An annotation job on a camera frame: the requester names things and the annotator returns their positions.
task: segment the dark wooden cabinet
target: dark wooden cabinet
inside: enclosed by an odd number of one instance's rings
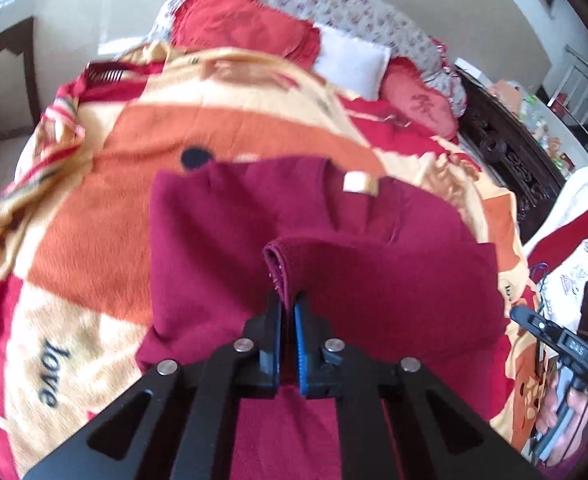
[[[516,195],[520,239],[525,243],[545,221],[565,179],[532,134],[500,102],[465,73],[460,75],[468,93],[460,134]]]

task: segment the black dot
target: black dot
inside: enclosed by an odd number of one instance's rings
[[[214,156],[203,148],[189,148],[181,155],[181,162],[186,170],[195,170],[213,158]]]

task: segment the blanket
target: blanket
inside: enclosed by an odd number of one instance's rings
[[[283,59],[159,43],[90,64],[60,89],[0,198],[1,478],[23,476],[141,376],[149,190],[158,170],[184,171],[192,147],[225,161],[325,156],[452,203],[477,241],[496,245],[506,328],[490,423],[522,449],[544,378],[534,338],[508,319],[513,304],[538,306],[514,195],[445,140],[434,139],[439,155],[375,148],[340,95]]]

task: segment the person's hand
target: person's hand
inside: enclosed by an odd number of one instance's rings
[[[558,374],[555,374],[552,381],[548,384],[548,391],[543,397],[543,403],[536,418],[536,429],[541,433],[547,433],[550,428],[555,428],[558,423],[558,417],[556,416],[556,410],[558,409],[558,398],[556,396],[557,384]],[[570,388],[567,396],[567,405],[574,410],[574,416],[567,426],[565,433],[556,441],[554,449],[549,454],[546,462],[548,467],[555,466],[561,462],[564,455],[565,458],[572,456],[581,445],[583,430],[588,421],[588,395],[574,388]]]

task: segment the maroon shirt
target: maroon shirt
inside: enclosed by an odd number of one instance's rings
[[[412,355],[486,419],[505,327],[494,247],[477,244],[445,201],[393,178],[348,193],[314,157],[212,164],[159,174],[151,199],[153,326],[141,368],[204,359],[261,314],[274,285],[305,290],[335,335],[372,357]],[[232,478],[340,478],[333,400],[292,387],[244,400]]]

